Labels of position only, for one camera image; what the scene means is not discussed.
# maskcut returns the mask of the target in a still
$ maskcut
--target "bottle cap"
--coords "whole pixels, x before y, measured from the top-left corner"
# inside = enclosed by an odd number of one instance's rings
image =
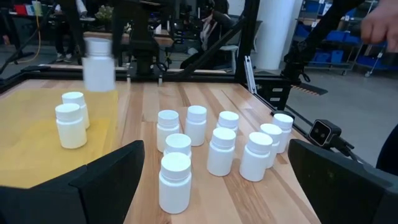
[[[220,148],[231,148],[235,145],[236,134],[228,128],[216,128],[213,130],[211,142]]]
[[[280,141],[280,135],[282,134],[282,130],[280,127],[274,124],[262,124],[260,126],[261,132],[264,134],[268,134],[272,138],[273,143],[277,143]]]
[[[272,119],[272,124],[280,127],[281,129],[292,128],[293,118],[286,114],[275,114]]]
[[[185,134],[171,134],[166,138],[167,153],[181,152],[189,156],[191,153],[191,138]]]
[[[202,106],[188,107],[187,119],[195,122],[206,121],[207,109]]]
[[[65,103],[55,107],[55,116],[60,121],[76,121],[83,117],[83,113],[78,104]]]
[[[64,93],[62,95],[62,102],[63,103],[76,103],[80,106],[84,106],[86,104],[84,94],[77,92],[77,91]]]
[[[178,125],[178,113],[174,110],[163,110],[157,114],[157,122],[162,126]]]
[[[181,152],[171,152],[165,155],[160,162],[160,172],[170,180],[181,180],[191,173],[191,160]]]
[[[224,128],[235,128],[239,123],[239,115],[230,112],[230,111],[223,111],[218,116],[218,124]]]
[[[108,39],[97,37],[85,37],[87,53],[89,55],[109,56],[111,55],[112,42]]]
[[[255,132],[249,135],[248,148],[255,152],[268,152],[271,150],[272,138],[268,134]]]

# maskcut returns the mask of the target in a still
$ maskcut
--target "yellow tray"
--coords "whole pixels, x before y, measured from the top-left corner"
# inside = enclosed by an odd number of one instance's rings
[[[61,95],[81,91],[90,118],[87,143],[64,149],[55,123]],[[118,93],[82,90],[20,90],[0,101],[0,185],[29,188],[109,152],[118,118]]]

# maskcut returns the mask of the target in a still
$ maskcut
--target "white pillar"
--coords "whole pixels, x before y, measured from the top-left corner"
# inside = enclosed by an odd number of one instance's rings
[[[257,36],[256,67],[279,69],[289,31],[295,0],[261,0],[257,20],[262,25]]]
[[[234,16],[240,16],[244,9],[244,2],[245,0],[228,0],[229,3],[228,14]]]

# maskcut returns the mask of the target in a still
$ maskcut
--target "wooden table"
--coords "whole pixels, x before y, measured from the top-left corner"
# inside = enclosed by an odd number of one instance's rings
[[[168,34],[167,30],[162,31],[162,34]],[[85,37],[99,37],[99,38],[104,38],[104,39],[112,39],[112,34],[111,33],[106,33],[106,32],[85,32],[84,33]],[[171,47],[173,46],[174,40],[171,39],[170,37],[154,37],[155,41],[159,46],[161,47]],[[123,34],[122,36],[122,44],[129,44],[130,43],[130,37],[129,34]]]
[[[83,88],[82,81],[27,80],[0,96],[25,88]],[[220,83],[129,83],[117,82],[119,112],[116,147],[136,139],[145,144],[141,181],[125,223],[172,224],[265,224],[320,223],[289,164],[279,154],[264,180],[249,182],[239,174],[239,164],[248,135],[262,123],[270,123],[270,109],[238,84]],[[156,149],[156,122],[160,110],[176,110],[185,127],[187,108],[202,105],[208,110],[206,141],[192,148],[192,191],[189,207],[178,215],[163,212],[158,203],[158,174],[162,154]],[[218,114],[230,110],[239,116],[235,159],[226,177],[206,169],[208,143]],[[303,139],[296,131],[292,138]]]

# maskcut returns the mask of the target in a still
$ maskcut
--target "pill bottle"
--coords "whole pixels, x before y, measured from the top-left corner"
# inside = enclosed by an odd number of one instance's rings
[[[85,42],[86,57],[82,58],[85,88],[89,91],[114,90],[116,85],[112,42],[97,37],[86,37]]]
[[[171,152],[181,152],[192,158],[191,152],[191,138],[186,134],[171,134],[166,138],[166,147],[163,154],[167,155]]]
[[[229,128],[235,132],[238,132],[239,115],[230,111],[223,111],[218,116],[217,128]]]
[[[262,124],[260,130],[264,134],[268,134],[272,138],[271,154],[269,162],[267,163],[267,169],[274,166],[277,151],[279,150],[279,140],[282,135],[282,130],[274,124]]]
[[[88,127],[90,127],[90,119],[88,118],[87,104],[83,93],[78,91],[64,93],[62,95],[62,102],[78,104],[80,106],[81,112],[83,113],[83,122],[85,124],[85,128],[87,129]]]
[[[231,171],[234,159],[236,134],[228,128],[216,128],[209,143],[207,170],[222,177]]]
[[[202,106],[188,107],[185,120],[185,134],[191,138],[192,146],[201,146],[205,142],[207,109]]]
[[[191,195],[191,160],[181,152],[171,152],[160,163],[159,205],[167,213],[181,213],[187,209]]]
[[[282,130],[277,153],[283,153],[285,152],[286,146],[288,145],[290,140],[290,134],[292,132],[293,126],[293,118],[286,114],[277,113],[272,119],[272,124],[278,126]]]
[[[167,136],[180,132],[178,113],[174,110],[163,110],[157,114],[157,150],[164,151]]]
[[[267,163],[271,154],[272,138],[264,133],[255,132],[249,135],[244,147],[239,173],[249,181],[257,182],[264,178]]]
[[[55,107],[55,117],[61,146],[66,149],[82,147],[87,142],[86,128],[80,106],[65,103]]]

